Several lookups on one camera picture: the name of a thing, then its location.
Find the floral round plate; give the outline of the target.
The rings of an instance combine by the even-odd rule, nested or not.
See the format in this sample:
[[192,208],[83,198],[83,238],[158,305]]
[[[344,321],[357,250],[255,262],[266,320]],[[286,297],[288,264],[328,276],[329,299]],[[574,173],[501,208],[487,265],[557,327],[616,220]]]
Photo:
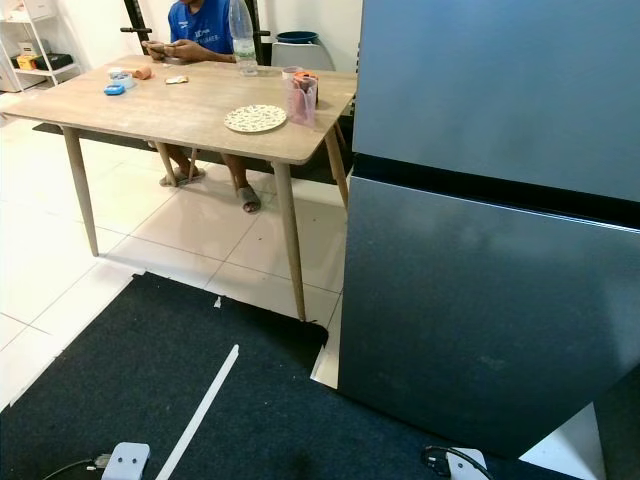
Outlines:
[[224,127],[229,131],[255,134],[273,131],[279,125],[287,123],[288,114],[283,108],[275,105],[246,105],[229,111],[224,116]]

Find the dark grey fridge door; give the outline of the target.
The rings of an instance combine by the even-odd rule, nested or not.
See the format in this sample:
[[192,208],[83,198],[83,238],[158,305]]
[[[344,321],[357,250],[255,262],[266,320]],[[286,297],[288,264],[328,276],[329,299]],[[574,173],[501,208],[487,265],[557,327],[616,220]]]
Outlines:
[[339,392],[493,454],[530,451],[640,366],[640,225],[357,175]]

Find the dark grey fridge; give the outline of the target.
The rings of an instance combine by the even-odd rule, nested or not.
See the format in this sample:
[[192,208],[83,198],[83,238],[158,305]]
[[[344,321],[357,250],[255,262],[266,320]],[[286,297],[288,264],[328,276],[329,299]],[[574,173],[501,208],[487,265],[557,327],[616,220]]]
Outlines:
[[640,0],[365,0],[339,392],[520,457],[640,367]]

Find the white shelf rack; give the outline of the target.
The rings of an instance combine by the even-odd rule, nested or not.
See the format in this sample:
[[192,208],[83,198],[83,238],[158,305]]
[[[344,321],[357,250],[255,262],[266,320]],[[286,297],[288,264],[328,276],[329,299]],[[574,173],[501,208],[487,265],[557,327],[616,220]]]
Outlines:
[[77,72],[58,0],[0,0],[0,90],[59,84]]

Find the light wooden table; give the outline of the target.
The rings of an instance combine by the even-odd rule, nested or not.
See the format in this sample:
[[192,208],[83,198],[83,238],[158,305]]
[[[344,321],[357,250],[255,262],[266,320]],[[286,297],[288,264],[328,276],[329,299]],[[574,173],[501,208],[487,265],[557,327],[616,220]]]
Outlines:
[[[106,96],[102,90],[111,67],[151,67],[155,77],[142,79],[123,95]],[[50,90],[5,106],[1,113],[10,119],[52,123],[61,128],[79,215],[84,224],[88,250],[93,256],[99,256],[100,251],[90,183],[84,169],[83,132],[119,134],[152,141],[157,146],[186,146],[268,161],[274,172],[276,197],[282,211],[294,303],[298,317],[305,320],[305,282],[291,166],[305,165],[316,148],[324,145],[340,196],[348,195],[335,123],[355,100],[358,84],[355,73],[317,70],[316,74],[320,86],[314,128],[287,122],[273,131],[247,134],[224,127],[224,116],[234,109],[255,104],[283,104],[285,88],[278,67],[262,67],[256,76],[244,77],[236,65],[230,63],[201,61],[170,65],[154,63],[145,55],[123,56],[113,61],[110,67],[91,70],[68,82],[55,84]],[[189,82],[165,84],[166,78],[174,76],[187,76]]]

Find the white tape strip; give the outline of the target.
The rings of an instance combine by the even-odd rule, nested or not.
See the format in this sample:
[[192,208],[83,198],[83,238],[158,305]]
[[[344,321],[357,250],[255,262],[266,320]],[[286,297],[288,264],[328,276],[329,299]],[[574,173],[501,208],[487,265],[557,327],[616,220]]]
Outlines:
[[225,357],[218,374],[216,374],[214,380],[211,381],[209,388],[207,388],[200,403],[197,404],[196,410],[193,411],[191,419],[189,419],[188,424],[186,425],[186,429],[184,429],[183,433],[179,435],[172,452],[170,452],[169,456],[166,457],[166,460],[163,463],[163,466],[161,466],[159,474],[157,474],[155,480],[172,479],[172,475],[179,465],[180,458],[182,458],[183,454],[188,451],[189,444],[191,444],[192,440],[195,439],[197,431],[200,430],[202,422],[204,422],[207,413],[209,413],[210,408],[212,407],[212,402],[214,402],[216,397],[218,397],[218,393],[223,389],[230,371],[232,371],[234,365],[236,365],[239,352],[241,352],[241,347],[239,347],[238,344],[230,348],[228,356]]

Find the clear water bottle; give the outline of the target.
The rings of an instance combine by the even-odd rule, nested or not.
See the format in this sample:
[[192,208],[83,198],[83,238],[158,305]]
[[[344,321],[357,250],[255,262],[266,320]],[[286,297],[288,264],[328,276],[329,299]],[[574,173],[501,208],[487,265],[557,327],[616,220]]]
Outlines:
[[255,28],[253,28],[250,9],[244,0],[228,0],[227,22],[239,73],[244,77],[256,76],[259,64],[257,64]]

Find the pink measuring jug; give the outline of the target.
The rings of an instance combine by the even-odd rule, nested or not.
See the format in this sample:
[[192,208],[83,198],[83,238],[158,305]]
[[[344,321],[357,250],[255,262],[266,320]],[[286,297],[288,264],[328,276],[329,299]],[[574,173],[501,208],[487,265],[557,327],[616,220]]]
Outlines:
[[291,122],[306,125],[307,128],[314,128],[317,123],[317,105],[319,105],[319,86],[311,90],[296,90],[291,82],[285,81],[285,92],[287,92],[287,105]]

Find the black floor mat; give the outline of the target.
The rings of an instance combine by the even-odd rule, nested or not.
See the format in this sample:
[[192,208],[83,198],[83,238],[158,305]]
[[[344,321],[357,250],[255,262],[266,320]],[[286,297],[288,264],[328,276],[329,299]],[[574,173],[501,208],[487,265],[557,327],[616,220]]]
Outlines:
[[133,276],[1,412],[1,480],[100,480],[120,442],[155,480],[230,348],[239,357],[170,480],[449,480],[460,448],[311,378],[328,333],[151,273]]

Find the white plastic bin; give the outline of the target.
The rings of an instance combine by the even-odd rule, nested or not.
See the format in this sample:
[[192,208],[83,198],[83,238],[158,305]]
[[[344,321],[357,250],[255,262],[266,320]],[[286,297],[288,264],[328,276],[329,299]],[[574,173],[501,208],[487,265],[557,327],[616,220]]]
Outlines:
[[337,70],[332,55],[321,44],[271,44],[273,67],[298,67],[305,70]]

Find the blue basin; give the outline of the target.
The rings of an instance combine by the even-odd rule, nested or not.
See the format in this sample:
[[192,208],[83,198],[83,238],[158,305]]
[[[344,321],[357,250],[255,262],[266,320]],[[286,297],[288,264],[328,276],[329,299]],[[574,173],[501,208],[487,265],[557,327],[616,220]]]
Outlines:
[[275,35],[275,41],[278,44],[319,44],[319,35],[312,31],[287,31]]

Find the dark grey freezer door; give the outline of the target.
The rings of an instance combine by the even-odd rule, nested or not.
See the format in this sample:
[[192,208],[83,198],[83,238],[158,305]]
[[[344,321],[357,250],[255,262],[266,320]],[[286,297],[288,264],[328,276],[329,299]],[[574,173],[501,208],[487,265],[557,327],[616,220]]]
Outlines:
[[364,0],[360,154],[640,202],[640,0]]

